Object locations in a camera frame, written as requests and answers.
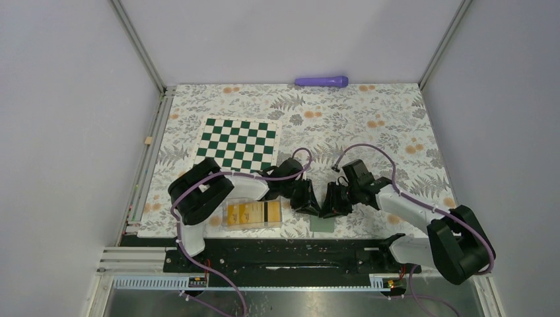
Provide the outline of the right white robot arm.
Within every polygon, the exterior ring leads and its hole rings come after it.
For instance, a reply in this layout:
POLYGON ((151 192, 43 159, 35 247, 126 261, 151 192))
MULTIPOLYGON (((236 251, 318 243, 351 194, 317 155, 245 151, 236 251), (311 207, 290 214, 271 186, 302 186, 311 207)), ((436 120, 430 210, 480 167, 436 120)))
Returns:
POLYGON ((348 215, 355 205, 395 215, 424 237, 395 234, 383 241, 378 261, 385 271, 403 264, 435 268, 448 282, 460 285, 493 267, 496 253, 474 212, 465 205, 447 211, 399 189, 393 180, 375 178, 362 160, 342 168, 340 180, 327 185, 321 216, 348 215))

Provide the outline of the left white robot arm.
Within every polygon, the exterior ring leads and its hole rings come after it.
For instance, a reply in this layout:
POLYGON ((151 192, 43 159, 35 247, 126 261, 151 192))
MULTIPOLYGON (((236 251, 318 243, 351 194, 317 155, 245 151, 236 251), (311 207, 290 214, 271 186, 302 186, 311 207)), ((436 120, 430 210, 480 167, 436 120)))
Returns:
POLYGON ((213 158, 194 165, 168 187, 178 223, 180 263, 188 271, 203 267, 205 224, 216 213, 232 230, 281 226, 283 199, 295 212, 318 215, 320 207, 304 171, 294 158, 250 174, 223 170, 213 158))

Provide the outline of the green leather card holder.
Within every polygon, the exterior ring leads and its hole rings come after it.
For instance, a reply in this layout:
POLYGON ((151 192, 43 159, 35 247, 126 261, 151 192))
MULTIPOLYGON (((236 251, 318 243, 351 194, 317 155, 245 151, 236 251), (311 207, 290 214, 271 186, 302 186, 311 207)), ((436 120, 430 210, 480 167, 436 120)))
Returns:
POLYGON ((335 230, 334 218, 319 218, 315 216, 310 217, 310 231, 311 232, 326 232, 333 233, 335 230))

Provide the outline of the clear plastic card box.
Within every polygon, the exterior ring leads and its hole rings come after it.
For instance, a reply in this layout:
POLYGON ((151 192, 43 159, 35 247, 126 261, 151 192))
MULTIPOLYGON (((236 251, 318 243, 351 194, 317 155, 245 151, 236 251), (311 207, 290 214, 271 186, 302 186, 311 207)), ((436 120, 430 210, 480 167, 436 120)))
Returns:
POLYGON ((268 229, 281 227, 283 224, 280 199, 256 201, 228 198, 222 206, 222 226, 227 230, 268 229))

